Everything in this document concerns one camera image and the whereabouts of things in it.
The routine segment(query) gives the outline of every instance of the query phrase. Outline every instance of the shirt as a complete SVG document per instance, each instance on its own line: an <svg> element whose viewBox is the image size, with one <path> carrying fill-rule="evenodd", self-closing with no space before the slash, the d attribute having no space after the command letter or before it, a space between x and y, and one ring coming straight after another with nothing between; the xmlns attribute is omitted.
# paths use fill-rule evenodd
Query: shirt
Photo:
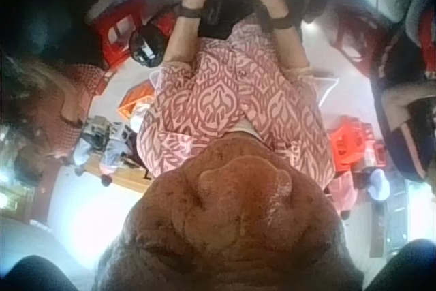
<svg viewBox="0 0 436 291"><path fill-rule="evenodd" d="M369 176L369 195L376 201L385 201L390 195L390 185L383 170L375 170Z"/></svg>
<svg viewBox="0 0 436 291"><path fill-rule="evenodd" d="M138 133L151 173L178 168L246 118L270 150L324 188L334 165L315 90L279 66L271 35L251 16L227 40L199 44L192 64L159 68L155 101Z"/></svg>
<svg viewBox="0 0 436 291"><path fill-rule="evenodd" d="M333 205L338 214L349 211L357 201L358 190L354 189L352 173L345 172L328 185L333 198Z"/></svg>

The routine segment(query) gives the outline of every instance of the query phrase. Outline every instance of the red stool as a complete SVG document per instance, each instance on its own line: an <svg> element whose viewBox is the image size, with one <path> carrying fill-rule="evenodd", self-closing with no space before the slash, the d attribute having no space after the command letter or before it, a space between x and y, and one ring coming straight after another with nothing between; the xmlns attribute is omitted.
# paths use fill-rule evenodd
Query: red stool
<svg viewBox="0 0 436 291"><path fill-rule="evenodd" d="M115 68L130 57L130 35L142 26L142 13L145 7L144 0L129 0L103 13L94 23L94 27L102 37L103 56L109 69ZM112 29L116 37L113 41L109 36Z"/></svg>
<svg viewBox="0 0 436 291"><path fill-rule="evenodd" d="M371 64L377 46L386 37L387 31L370 14L354 12L346 7L337 8L339 27L337 39L333 48L336 48L360 73L369 78L371 74ZM343 40L347 35L361 35L364 39L360 49L355 48L359 54L357 57L347 53L343 46Z"/></svg>
<svg viewBox="0 0 436 291"><path fill-rule="evenodd" d="M345 169L364 157L365 135L360 120L341 117L340 128L330 135L335 167Z"/></svg>
<svg viewBox="0 0 436 291"><path fill-rule="evenodd" d="M377 167L385 167L387 164L386 150L382 141L377 141L374 145L374 154Z"/></svg>

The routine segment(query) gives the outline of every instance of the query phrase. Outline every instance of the white floor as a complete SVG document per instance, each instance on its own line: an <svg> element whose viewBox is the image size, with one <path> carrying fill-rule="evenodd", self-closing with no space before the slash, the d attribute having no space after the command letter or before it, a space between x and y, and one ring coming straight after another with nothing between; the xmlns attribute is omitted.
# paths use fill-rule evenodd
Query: white floor
<svg viewBox="0 0 436 291"><path fill-rule="evenodd" d="M329 46L316 26L306 28L304 32L305 47L312 66L333 72L340 78L322 106L326 127L334 127L339 115L348 114L372 123L379 136L369 80ZM119 68L104 94L95 98L90 116L98 114L111 121L121 121L116 108L127 90L146 80L149 73L150 70L128 60ZM72 169L63 168L54 189L48 225L81 265L93 269L140 197L139 193L116 185L102 187L97 177L86 173L76 177ZM354 249L366 252L368 245L357 245Z"/></svg>

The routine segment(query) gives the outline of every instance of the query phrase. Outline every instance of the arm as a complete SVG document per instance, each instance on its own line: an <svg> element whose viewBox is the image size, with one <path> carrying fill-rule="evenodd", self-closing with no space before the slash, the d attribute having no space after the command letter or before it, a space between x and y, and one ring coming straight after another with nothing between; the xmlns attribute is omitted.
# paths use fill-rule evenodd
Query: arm
<svg viewBox="0 0 436 291"><path fill-rule="evenodd" d="M206 0L183 0L182 5L192 10L203 8ZM171 35L163 62L189 63L197 53L199 18L180 17Z"/></svg>
<svg viewBox="0 0 436 291"><path fill-rule="evenodd" d="M284 18L289 9L285 0L261 0L266 6L271 18ZM277 41L277 56L284 68L304 69L309 66L305 49L294 27L290 29L275 29Z"/></svg>

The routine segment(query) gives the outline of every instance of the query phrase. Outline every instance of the black bracelet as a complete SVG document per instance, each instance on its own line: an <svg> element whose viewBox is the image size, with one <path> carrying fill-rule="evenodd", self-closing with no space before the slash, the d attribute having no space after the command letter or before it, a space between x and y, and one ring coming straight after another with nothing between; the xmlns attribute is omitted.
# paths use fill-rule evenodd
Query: black bracelet
<svg viewBox="0 0 436 291"><path fill-rule="evenodd" d="M203 8L200 8L199 10L193 10L191 8L183 7L182 4L178 7L178 17L186 17L186 18L202 18L203 17Z"/></svg>
<svg viewBox="0 0 436 291"><path fill-rule="evenodd" d="M290 11L285 17L271 18L271 25L274 29L277 30L290 29L291 27L295 27L297 24L298 20L293 17Z"/></svg>

